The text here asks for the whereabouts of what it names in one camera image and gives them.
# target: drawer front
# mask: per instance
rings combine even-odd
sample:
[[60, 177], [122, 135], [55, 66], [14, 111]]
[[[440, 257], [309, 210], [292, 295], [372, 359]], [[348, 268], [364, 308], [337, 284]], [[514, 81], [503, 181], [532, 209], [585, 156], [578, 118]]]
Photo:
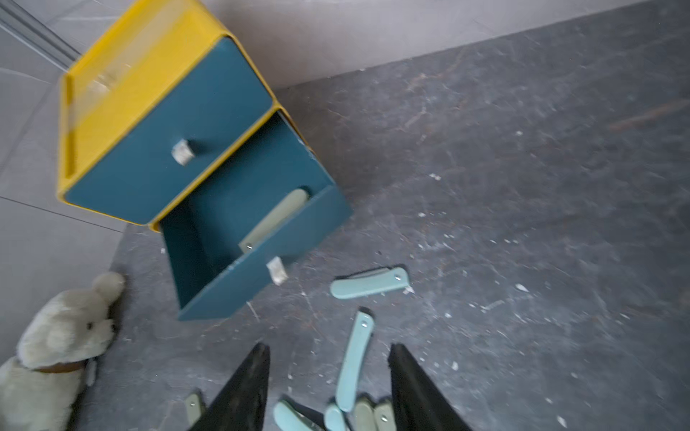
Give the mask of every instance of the drawer front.
[[[210, 164], [226, 156], [272, 106], [271, 95], [237, 45], [220, 39], [65, 193], [65, 200], [133, 223], [149, 223]], [[195, 154], [185, 166], [172, 156], [173, 146], [182, 139]]]
[[[198, 294], [188, 298], [180, 297], [181, 300], [188, 299], [189, 302], [179, 311], [178, 319], [216, 319], [230, 316], [271, 283], [266, 267], [271, 259], [279, 256], [284, 265], [294, 263], [304, 253], [319, 245], [351, 214], [352, 210], [345, 196], [336, 186], [328, 186], [265, 238], [251, 253], [243, 255], [225, 268]], [[176, 248], [177, 244], [171, 243], [168, 237], [166, 243], [168, 249]], [[178, 273], [185, 271], [185, 268], [177, 269]]]

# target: gray wall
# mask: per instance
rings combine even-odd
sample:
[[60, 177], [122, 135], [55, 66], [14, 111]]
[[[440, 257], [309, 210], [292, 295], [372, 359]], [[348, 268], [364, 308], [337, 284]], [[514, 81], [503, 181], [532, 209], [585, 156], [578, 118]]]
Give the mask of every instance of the gray wall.
[[[638, 0], [205, 0], [275, 87], [601, 12]], [[130, 0], [17, 0], [80, 51]]]

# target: stuffed animal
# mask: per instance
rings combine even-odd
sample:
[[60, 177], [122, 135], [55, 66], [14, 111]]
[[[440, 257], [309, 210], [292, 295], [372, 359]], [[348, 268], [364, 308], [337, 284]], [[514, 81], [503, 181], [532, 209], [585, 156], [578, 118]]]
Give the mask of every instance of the stuffed animal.
[[87, 360], [103, 354], [115, 336], [108, 308], [124, 281], [108, 272], [90, 290], [62, 292], [36, 314], [17, 355], [0, 367], [0, 431], [66, 429], [89, 374]]

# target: teal drawer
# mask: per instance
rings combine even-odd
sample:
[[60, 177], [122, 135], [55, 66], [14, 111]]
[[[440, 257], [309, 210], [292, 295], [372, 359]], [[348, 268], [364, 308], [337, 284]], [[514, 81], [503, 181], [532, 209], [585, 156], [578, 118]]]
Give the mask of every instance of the teal drawer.
[[[296, 188], [307, 191], [306, 205], [243, 254], [239, 242]], [[161, 220], [179, 318], [230, 316], [270, 283], [271, 259], [289, 265], [350, 214], [333, 179], [275, 114]]]
[[[235, 42], [223, 38], [65, 193], [65, 200], [149, 223], [272, 106]], [[182, 139], [195, 153], [185, 166], [171, 154]]]

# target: open drawer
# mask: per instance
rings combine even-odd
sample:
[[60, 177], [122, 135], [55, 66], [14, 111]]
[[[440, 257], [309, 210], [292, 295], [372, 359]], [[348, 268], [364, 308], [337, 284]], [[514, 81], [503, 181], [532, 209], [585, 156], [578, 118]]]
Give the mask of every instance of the open drawer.
[[[242, 239], [298, 188], [306, 204], [243, 253]], [[271, 282], [271, 259], [294, 262], [351, 212], [311, 150], [274, 114], [160, 222], [180, 320], [230, 316]]]

